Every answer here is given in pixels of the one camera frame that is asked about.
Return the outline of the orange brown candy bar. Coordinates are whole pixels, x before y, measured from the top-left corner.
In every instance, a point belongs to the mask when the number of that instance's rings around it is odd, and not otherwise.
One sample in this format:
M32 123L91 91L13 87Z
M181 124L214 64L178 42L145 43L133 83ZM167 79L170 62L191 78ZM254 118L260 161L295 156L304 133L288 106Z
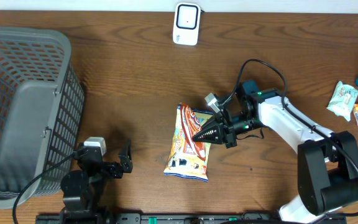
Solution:
M180 121L187 145L202 161L206 160L206 148L203 142L194 142L193 137L201 131L201 125L192 109L182 103L180 105Z

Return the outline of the large yellow snack bag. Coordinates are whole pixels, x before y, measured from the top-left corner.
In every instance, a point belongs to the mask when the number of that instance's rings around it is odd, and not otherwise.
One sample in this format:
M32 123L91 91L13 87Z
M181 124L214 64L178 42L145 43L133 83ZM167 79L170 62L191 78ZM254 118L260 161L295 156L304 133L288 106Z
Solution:
M163 171L165 175L172 175L184 179L196 179L208 181L207 166L209 159L210 143L205 143L206 160L202 161L192 152L187 145L185 135L180 121L180 105L177 106L177 117L175 120L175 131L172 139L170 155L167 165ZM200 125L202 126L212 117L212 114L205 110L192 109Z

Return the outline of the teal wet wipes pack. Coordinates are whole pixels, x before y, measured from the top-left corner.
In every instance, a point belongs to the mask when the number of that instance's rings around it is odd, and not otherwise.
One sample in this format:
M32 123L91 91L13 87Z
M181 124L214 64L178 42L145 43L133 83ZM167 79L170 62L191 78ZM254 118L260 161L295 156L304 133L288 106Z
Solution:
M351 85L339 81L334 89L327 109L336 116L342 116L346 121L351 120L351 112L358 97L358 90Z

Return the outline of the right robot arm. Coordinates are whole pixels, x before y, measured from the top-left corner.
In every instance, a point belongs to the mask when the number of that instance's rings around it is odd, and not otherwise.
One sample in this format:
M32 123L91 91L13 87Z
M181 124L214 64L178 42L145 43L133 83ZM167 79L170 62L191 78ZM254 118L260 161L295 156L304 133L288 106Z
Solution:
M358 146L347 132L335 133L297 110L276 88L261 91L253 80L236 89L241 113L232 116L214 94L205 100L213 117L192 140L235 147L239 135L262 128L275 131L297 154L298 195L283 205L282 222L316 223L358 202Z

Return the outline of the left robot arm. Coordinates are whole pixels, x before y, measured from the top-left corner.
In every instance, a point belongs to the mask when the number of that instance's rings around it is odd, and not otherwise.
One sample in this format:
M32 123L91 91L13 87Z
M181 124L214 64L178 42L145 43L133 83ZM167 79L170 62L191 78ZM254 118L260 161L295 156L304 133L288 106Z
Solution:
M104 138L90 137L74 153L80 169L70 171L61 181L65 207L60 212L60 223L116 222L106 207L99 206L99 201L109 180L132 172L131 141L126 141L121 149L118 162L103 161L106 149Z

